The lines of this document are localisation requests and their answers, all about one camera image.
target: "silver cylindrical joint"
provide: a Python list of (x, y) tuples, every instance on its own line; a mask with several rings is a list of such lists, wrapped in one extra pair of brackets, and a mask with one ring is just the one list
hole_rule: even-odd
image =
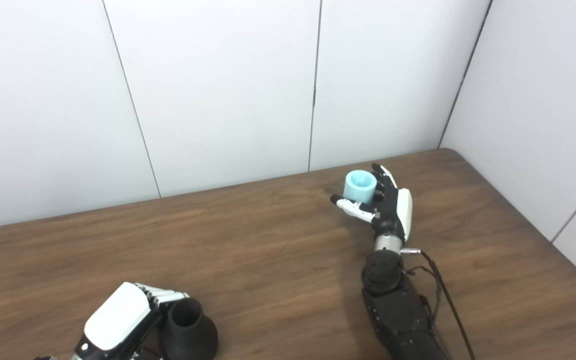
[(375, 251), (390, 250), (400, 254), (402, 252), (403, 246), (404, 242), (402, 239), (392, 234), (378, 235), (377, 239), (374, 240)]
[(421, 254), (421, 249), (419, 248), (402, 248), (401, 249), (401, 253), (402, 254)]

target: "table surface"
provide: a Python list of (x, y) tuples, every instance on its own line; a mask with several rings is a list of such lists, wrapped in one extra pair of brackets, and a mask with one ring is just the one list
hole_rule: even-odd
[[(408, 246), (437, 262), (478, 359), (576, 359), (576, 268), (452, 150), (380, 163), (411, 190)], [(0, 359), (69, 359), (124, 281), (201, 301), (217, 360), (387, 359), (361, 299), (373, 231), (329, 201), (353, 169), (370, 162), (0, 227)], [(438, 331), (467, 358), (445, 301)]]

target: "black robot forearm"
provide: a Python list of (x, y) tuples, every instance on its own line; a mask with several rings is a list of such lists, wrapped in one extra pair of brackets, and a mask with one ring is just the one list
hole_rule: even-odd
[(396, 252), (371, 253), (361, 280), (368, 316), (392, 360), (448, 360), (435, 337), (428, 308)]

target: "black fingertip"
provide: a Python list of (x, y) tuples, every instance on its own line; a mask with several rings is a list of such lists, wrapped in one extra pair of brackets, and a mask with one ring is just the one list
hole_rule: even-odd
[(333, 194), (332, 196), (330, 196), (330, 203), (337, 205), (337, 202), (340, 201), (341, 199), (343, 199), (343, 196), (339, 196), (338, 194)]

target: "white robotic hand cover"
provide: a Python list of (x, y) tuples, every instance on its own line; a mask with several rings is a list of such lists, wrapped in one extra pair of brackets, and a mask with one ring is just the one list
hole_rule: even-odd
[(407, 241), (410, 235), (410, 226), (412, 225), (412, 194), (409, 189), (399, 189), (397, 198), (397, 217), (404, 228), (404, 241)]
[(124, 282), (86, 321), (84, 334), (96, 347), (109, 351), (121, 344), (150, 312), (146, 294), (135, 284)]

